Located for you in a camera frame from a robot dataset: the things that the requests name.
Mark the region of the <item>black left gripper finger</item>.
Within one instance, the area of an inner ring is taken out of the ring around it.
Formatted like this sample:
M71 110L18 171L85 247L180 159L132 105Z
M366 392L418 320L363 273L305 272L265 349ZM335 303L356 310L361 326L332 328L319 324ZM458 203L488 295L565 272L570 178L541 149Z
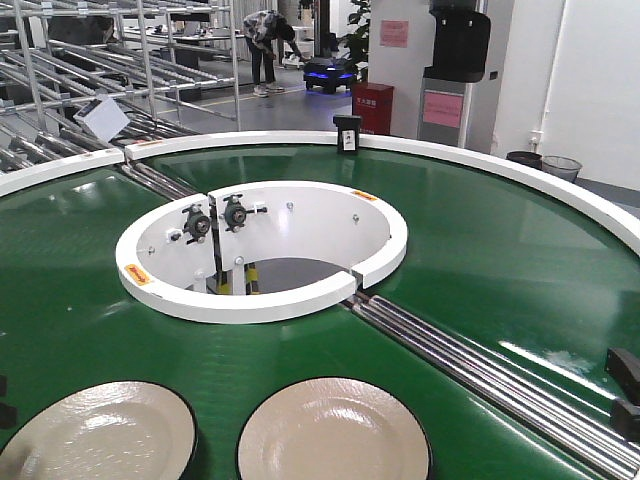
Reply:
M8 381L5 375L0 376L0 396L7 395ZM2 430L12 429L17 425L17 408L7 403L0 403L0 428Z

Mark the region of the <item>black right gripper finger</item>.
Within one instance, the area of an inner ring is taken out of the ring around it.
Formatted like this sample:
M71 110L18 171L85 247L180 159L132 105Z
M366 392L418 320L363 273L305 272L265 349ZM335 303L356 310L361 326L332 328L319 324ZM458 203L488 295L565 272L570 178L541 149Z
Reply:
M605 371L616 381L628 400L639 399L639 358L621 347L607 349Z
M610 426L627 441L639 441L639 407L627 400L616 398L610 411Z

